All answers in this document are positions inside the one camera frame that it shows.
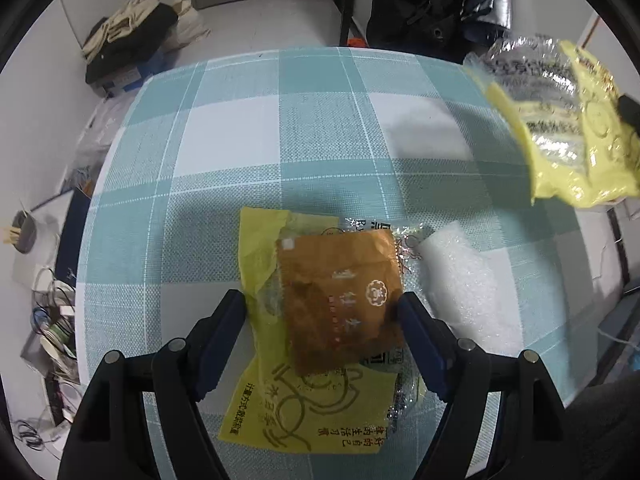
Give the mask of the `blue cardboard box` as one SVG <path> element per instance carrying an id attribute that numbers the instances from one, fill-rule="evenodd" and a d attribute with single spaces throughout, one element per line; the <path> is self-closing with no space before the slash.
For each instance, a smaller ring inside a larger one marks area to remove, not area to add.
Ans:
<path id="1" fill-rule="evenodd" d="M 120 96 L 123 93 L 137 90 L 143 86 L 150 77 L 161 73 L 166 66 L 164 52 L 158 49 L 144 62 L 129 65 L 115 73 L 91 84 L 91 88 L 100 96 Z"/>

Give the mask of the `teal checked tablecloth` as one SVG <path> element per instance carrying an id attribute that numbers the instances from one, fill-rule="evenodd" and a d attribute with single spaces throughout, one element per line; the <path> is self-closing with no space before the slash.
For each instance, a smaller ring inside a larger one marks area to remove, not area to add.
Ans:
<path id="1" fill-rule="evenodd" d="M 531 200 L 501 117 L 460 66 L 377 50 L 218 58 L 149 79 L 108 151 L 78 266 L 80 376 L 155 351 L 239 284 L 243 207 L 440 228 L 495 269 L 564 401 L 597 367 L 575 211 Z"/>

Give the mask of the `pile of clothes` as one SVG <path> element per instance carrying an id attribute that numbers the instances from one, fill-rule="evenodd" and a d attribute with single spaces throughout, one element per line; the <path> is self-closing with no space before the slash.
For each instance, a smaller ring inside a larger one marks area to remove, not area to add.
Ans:
<path id="1" fill-rule="evenodd" d="M 177 22 L 176 11 L 160 0 L 129 0 L 108 18 L 101 18 L 81 48 L 86 84 L 149 61 Z"/>

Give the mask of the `yellow clear food bag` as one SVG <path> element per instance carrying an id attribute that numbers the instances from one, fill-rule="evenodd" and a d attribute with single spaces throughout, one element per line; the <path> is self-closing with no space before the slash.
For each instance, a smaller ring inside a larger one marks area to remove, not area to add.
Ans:
<path id="1" fill-rule="evenodd" d="M 288 454 L 373 455 L 418 385 L 397 303 L 416 233 L 244 208 L 238 263 L 255 353 L 218 431 Z"/>

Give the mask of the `grey chopstick holder cup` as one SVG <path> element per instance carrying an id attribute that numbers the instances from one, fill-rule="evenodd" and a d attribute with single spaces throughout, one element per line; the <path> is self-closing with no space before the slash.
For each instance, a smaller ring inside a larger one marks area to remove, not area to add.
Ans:
<path id="1" fill-rule="evenodd" d="M 29 211 L 21 209 L 13 217 L 12 223 L 3 229 L 2 242 L 11 245 L 20 254 L 28 254 L 35 246 L 37 227 Z"/>

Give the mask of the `brown gold pastry wrapper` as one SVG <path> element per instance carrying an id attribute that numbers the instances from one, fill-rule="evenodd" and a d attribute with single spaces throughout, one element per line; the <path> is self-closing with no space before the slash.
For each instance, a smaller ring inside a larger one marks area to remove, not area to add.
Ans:
<path id="1" fill-rule="evenodd" d="M 282 313 L 294 370 L 324 374 L 404 344 L 404 292 L 386 229 L 279 240 Z"/>

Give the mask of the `grey parcel bag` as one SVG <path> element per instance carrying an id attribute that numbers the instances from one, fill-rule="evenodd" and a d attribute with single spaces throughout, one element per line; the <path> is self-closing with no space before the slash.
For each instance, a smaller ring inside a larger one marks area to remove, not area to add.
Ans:
<path id="1" fill-rule="evenodd" d="M 98 176 L 137 93 L 137 90 L 125 92 L 99 102 L 82 130 L 74 159 L 66 171 L 66 183 L 81 188 Z"/>

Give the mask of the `paper cup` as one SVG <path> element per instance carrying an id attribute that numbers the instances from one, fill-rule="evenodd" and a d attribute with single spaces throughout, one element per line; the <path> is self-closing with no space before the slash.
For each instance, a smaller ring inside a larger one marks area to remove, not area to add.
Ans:
<path id="1" fill-rule="evenodd" d="M 73 333 L 66 330 L 58 323 L 43 323 L 40 326 L 40 335 L 53 347 L 55 350 L 67 356 L 72 360 L 76 360 L 75 351 L 75 339 Z"/>

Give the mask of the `black jacket on hook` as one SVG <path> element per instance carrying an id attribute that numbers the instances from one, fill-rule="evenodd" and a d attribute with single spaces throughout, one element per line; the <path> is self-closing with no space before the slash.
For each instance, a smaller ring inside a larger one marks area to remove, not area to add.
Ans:
<path id="1" fill-rule="evenodd" d="M 460 64 L 471 50 L 460 13 L 464 0 L 372 0 L 368 46 Z"/>

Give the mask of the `white foam sheet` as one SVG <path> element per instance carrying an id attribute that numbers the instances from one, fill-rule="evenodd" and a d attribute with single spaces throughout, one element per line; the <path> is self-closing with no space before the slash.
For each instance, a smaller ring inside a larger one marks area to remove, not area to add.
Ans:
<path id="1" fill-rule="evenodd" d="M 418 254 L 435 318 L 489 353 L 517 356 L 523 350 L 518 295 L 505 250 L 479 252 L 455 221 L 421 242 Z"/>

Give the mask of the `white navy box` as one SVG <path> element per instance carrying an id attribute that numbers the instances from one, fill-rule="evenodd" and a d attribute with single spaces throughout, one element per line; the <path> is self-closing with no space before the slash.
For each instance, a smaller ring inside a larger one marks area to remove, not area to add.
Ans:
<path id="1" fill-rule="evenodd" d="M 37 227 L 34 248 L 14 258 L 14 282 L 31 290 L 45 289 L 52 278 L 76 287 L 82 234 L 90 198 L 78 188 L 52 196 L 29 210 Z"/>

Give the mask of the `white canvas bag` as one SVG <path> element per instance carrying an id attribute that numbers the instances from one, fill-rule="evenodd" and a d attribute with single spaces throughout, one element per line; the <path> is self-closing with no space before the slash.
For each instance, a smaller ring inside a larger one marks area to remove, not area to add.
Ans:
<path id="1" fill-rule="evenodd" d="M 194 9 L 190 0 L 176 0 L 171 5 L 171 9 L 177 14 L 177 21 L 169 29 L 163 43 L 166 53 L 181 50 L 210 34 L 203 18 Z"/>

